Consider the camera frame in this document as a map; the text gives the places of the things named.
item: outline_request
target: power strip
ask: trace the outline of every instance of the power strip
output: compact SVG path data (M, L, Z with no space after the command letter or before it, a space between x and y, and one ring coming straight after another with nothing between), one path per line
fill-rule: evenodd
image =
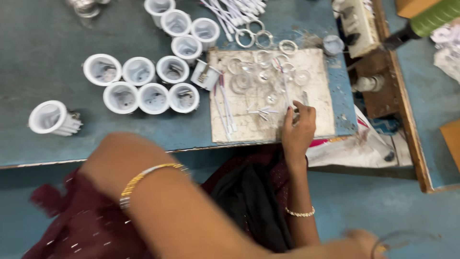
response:
M340 11L345 36L359 34L357 40L348 45L351 58L362 57L380 45L371 0L345 0Z

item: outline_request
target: cardboard box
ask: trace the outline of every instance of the cardboard box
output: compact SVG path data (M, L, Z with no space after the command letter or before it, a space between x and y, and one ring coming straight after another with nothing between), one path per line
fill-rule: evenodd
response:
M441 0L396 0L399 16L412 18Z
M460 119L439 128L460 171Z

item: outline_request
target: white board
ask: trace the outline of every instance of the white board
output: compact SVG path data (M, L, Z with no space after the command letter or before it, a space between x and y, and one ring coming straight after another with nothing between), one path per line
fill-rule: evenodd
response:
M242 61L254 62L253 52L255 51L224 51L210 50L208 62L219 70L224 71L224 85L230 109L237 126L237 131L231 134L231 142L275 142L280 140L281 126L286 114L286 108L281 99L270 110L277 110L279 113L264 114L269 121L265 121L258 114L251 114L246 109L254 103L251 111L268 106L264 97L271 91L271 86L257 84L251 87L245 94L237 94L230 88L230 81L233 76L227 64L233 57ZM302 87L294 82L288 84L289 98L291 102L298 100L303 103L303 91L308 94L309 105L316 108L316 138L325 138L335 135L334 113L332 109L331 94L328 87L327 70L324 65L324 57L321 49L309 48L300 49L295 55L290 56L291 63L296 70L307 70L310 73L308 83ZM230 142L225 135L224 126L214 101L214 93L210 93L211 128L213 142ZM224 99L220 89L216 93L217 102L224 113Z

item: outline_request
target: wire bundle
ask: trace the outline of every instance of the wire bundle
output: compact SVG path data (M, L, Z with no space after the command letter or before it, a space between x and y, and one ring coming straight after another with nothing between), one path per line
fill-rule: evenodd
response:
M267 6L262 0L209 0L209 3L206 0L200 1L216 14L229 42L233 42L232 34L239 31L237 27L258 20L257 15L263 14Z

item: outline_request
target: black cloth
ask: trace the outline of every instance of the black cloth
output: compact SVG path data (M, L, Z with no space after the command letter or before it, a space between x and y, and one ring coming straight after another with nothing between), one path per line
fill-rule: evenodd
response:
M263 165L235 168L217 182L210 195L243 231L249 227L260 245L275 253L294 247L269 170Z

